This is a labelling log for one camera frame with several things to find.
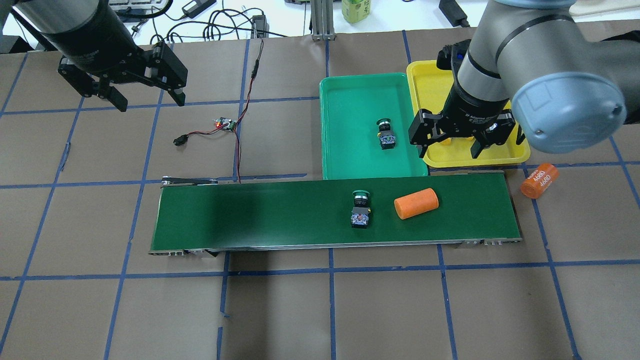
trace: green tray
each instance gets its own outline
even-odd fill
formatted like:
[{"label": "green tray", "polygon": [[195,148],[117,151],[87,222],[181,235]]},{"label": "green tray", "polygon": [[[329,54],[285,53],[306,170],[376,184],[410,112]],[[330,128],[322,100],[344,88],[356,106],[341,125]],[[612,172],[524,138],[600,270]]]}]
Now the green tray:
[{"label": "green tray", "polygon": [[[428,175],[409,144],[413,120],[406,74],[337,76],[320,82],[324,179]],[[391,119],[396,147],[382,150],[376,121]]]},{"label": "green tray", "polygon": [[[440,207],[400,220],[394,199],[425,188]],[[354,190],[371,193],[371,223],[352,229]],[[519,241],[503,173],[167,186],[151,254]]]}]

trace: white surface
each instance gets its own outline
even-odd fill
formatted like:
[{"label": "white surface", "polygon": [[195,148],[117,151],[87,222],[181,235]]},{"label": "white surface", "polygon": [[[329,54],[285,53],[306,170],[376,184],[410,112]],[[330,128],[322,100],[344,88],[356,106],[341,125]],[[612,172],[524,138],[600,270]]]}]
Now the white surface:
[{"label": "white surface", "polygon": [[[610,0],[609,3],[618,3],[621,0]],[[172,8],[167,13],[174,19],[182,16],[181,8],[187,4],[189,0],[174,0]],[[486,0],[458,0],[462,9],[467,13],[468,21],[471,26],[477,26],[484,8]],[[311,14],[310,6],[287,4],[284,0],[225,0],[225,7],[242,10],[242,7],[262,8],[269,22],[269,30],[287,36],[301,36],[309,34],[309,18]],[[196,19],[199,21],[207,21],[213,10],[222,9],[222,1],[212,6],[210,9],[200,14]],[[252,10],[251,15],[257,15],[260,12]],[[627,20],[640,19],[640,7],[629,8],[624,10],[616,10],[594,15],[585,15],[576,17],[577,22],[598,21],[598,20]],[[368,18],[356,24],[350,24],[344,20],[341,14],[341,3],[333,4],[333,26],[336,33],[366,33],[378,31],[395,31],[395,30],[415,30],[415,29],[441,29],[450,28],[451,25],[438,9],[438,0],[414,0],[410,3],[402,2],[402,0],[372,0],[372,12]],[[216,23],[230,26],[229,19],[219,16]],[[156,27],[158,33],[162,36],[177,22],[170,20],[166,16],[160,16],[156,19]],[[127,28],[131,29],[134,24],[127,24]],[[202,35],[204,24],[185,24],[177,28],[180,35],[199,37]],[[148,21],[142,26],[140,33],[134,39],[137,44],[145,45],[150,43],[151,36],[154,34],[153,25]],[[20,28],[15,20],[11,17],[7,20],[4,27],[6,35],[21,35]],[[240,31],[240,38],[247,38],[248,31]],[[27,33],[29,43],[35,45],[35,39]],[[234,39],[236,34],[225,35],[222,39]],[[185,42],[203,41],[202,38],[184,38]]]},{"label": "white surface", "polygon": [[637,6],[640,6],[640,0],[578,0],[571,6],[569,13],[574,16],[589,15]]}]

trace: cable connector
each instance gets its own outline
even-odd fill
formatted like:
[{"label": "cable connector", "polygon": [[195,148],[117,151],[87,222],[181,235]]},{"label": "cable connector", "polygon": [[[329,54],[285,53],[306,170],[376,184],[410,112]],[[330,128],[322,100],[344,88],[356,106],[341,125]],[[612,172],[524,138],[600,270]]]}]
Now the cable connector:
[{"label": "cable connector", "polygon": [[456,0],[440,0],[438,7],[454,28],[456,26],[469,27],[467,14],[460,8]]},{"label": "cable connector", "polygon": [[173,144],[175,146],[181,146],[187,143],[187,140],[189,140],[189,135],[187,134],[180,135],[177,138],[173,139]]}]

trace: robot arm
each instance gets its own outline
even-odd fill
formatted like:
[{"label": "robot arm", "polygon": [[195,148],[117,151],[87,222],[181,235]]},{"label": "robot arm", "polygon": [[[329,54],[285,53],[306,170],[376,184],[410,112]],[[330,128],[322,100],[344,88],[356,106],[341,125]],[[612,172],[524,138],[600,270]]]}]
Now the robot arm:
[{"label": "robot arm", "polygon": [[468,51],[456,44],[444,56],[455,82],[443,111],[423,110],[414,120],[433,125],[425,145],[474,136],[474,158],[501,145],[514,127],[502,110],[509,99],[529,143],[543,152],[589,147],[639,122],[640,35],[588,42],[569,16],[574,2],[489,1]]},{"label": "robot arm", "polygon": [[62,52],[58,72],[82,96],[97,95],[126,111],[127,99],[111,84],[139,82],[184,105],[187,68],[164,42],[148,51],[136,46],[108,0],[11,1]]}]

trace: keyboard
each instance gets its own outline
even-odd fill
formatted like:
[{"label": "keyboard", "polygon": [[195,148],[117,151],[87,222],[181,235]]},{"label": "keyboard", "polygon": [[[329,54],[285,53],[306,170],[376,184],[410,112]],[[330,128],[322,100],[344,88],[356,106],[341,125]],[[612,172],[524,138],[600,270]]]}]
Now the keyboard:
[{"label": "keyboard", "polygon": [[109,6],[113,11],[126,10],[151,10],[154,8],[164,8],[167,0],[109,0]]}]

